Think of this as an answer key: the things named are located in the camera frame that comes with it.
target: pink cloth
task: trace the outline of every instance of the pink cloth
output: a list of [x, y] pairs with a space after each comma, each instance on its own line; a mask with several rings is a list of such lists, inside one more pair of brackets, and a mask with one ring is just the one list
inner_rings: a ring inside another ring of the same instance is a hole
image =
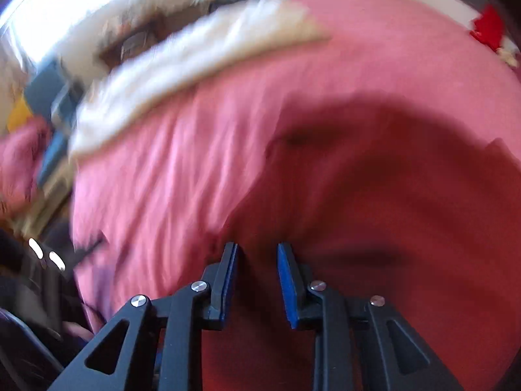
[[0, 141], [0, 218], [15, 214], [35, 197], [36, 179], [50, 139], [48, 123], [36, 117]]

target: bed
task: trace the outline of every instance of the bed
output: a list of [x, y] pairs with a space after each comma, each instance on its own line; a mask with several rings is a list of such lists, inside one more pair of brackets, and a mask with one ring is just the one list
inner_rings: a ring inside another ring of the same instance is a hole
[[521, 345], [520, 83], [412, 0], [296, 2], [330, 40], [168, 96], [81, 160], [74, 242], [108, 242], [77, 269], [83, 299], [110, 316], [170, 295], [233, 240], [246, 262], [229, 327], [203, 336], [205, 389], [307, 389], [288, 241], [344, 294], [391, 301], [465, 389], [493, 388]]

